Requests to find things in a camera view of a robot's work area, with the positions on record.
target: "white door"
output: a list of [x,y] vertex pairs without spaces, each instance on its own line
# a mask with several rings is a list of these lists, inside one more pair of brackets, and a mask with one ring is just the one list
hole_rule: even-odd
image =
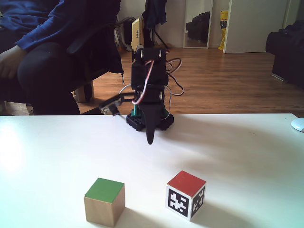
[[224,53],[265,52],[269,33],[282,28],[287,0],[230,0]]

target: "black and white pattern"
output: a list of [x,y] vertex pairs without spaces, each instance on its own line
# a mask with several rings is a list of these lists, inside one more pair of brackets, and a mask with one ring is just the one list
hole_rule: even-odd
[[192,216],[200,209],[200,207],[204,203],[204,195],[205,195],[205,187],[202,188],[201,191],[193,198],[192,201]]
[[188,217],[189,199],[169,189],[168,207]]

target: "red cube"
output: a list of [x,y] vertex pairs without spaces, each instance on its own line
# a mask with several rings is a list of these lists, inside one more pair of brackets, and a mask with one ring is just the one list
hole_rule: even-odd
[[205,191],[204,180],[181,171],[167,184],[166,208],[190,221],[203,205]]

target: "green cube face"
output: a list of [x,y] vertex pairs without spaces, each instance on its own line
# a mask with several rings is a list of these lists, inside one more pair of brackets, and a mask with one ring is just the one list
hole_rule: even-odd
[[113,203],[124,183],[98,178],[86,193],[86,197],[107,203]]

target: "person's hand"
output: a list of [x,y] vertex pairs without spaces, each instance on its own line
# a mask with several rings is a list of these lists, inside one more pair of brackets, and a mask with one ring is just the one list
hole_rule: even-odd
[[19,64],[22,62],[26,51],[15,46],[0,54],[0,78],[13,79],[17,74]]

